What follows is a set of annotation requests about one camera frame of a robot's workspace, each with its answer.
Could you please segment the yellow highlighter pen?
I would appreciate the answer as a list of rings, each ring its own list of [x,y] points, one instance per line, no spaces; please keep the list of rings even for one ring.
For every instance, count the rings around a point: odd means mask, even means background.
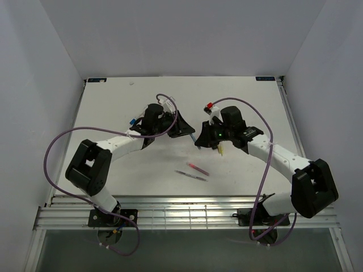
[[[219,143],[217,146],[218,153],[223,156],[223,145],[222,143]]]

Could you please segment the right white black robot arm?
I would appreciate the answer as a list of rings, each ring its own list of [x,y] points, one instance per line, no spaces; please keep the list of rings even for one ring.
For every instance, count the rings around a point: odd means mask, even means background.
[[[221,142],[229,141],[237,149],[268,163],[292,185],[288,193],[262,196],[255,209],[241,215],[244,224],[253,218],[254,224],[269,225],[290,213],[310,219],[338,199],[334,178],[324,160],[312,161],[271,144],[262,130],[246,125],[235,106],[218,109],[208,104],[204,112],[209,120],[202,123],[196,146],[215,149]]]

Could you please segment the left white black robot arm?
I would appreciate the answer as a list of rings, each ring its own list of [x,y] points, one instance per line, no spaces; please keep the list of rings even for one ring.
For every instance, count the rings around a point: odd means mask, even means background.
[[[125,136],[98,142],[82,141],[65,172],[66,179],[102,211],[100,218],[110,227],[120,221],[121,208],[105,186],[111,163],[131,152],[145,149],[155,141],[155,135],[163,132],[170,138],[195,132],[178,110],[172,111],[168,106],[159,104],[149,104],[130,124]]]

